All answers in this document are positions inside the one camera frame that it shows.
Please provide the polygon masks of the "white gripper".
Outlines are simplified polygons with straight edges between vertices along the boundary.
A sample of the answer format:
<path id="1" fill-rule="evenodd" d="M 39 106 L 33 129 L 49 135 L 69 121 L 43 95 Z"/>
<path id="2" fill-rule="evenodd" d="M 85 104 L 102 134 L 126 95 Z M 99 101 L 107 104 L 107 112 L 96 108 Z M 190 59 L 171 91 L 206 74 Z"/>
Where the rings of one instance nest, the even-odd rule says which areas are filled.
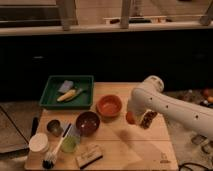
<path id="1" fill-rule="evenodd" d="M 142 116 L 146 113 L 147 108 L 144 105 L 139 105 L 132 99 L 127 102 L 127 111 L 133 115 L 133 120 L 136 125 L 142 122 Z"/>

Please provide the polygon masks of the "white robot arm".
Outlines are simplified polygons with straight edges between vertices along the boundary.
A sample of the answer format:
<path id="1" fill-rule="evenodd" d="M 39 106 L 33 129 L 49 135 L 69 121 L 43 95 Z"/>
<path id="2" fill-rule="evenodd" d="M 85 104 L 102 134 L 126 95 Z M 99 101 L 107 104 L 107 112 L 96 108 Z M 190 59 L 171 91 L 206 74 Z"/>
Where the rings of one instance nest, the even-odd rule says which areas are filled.
<path id="1" fill-rule="evenodd" d="M 213 109 L 178 100 L 163 94 L 164 82 L 155 75 L 148 76 L 131 90 L 127 112 L 138 125 L 141 117 L 152 110 L 183 124 L 213 141 Z"/>

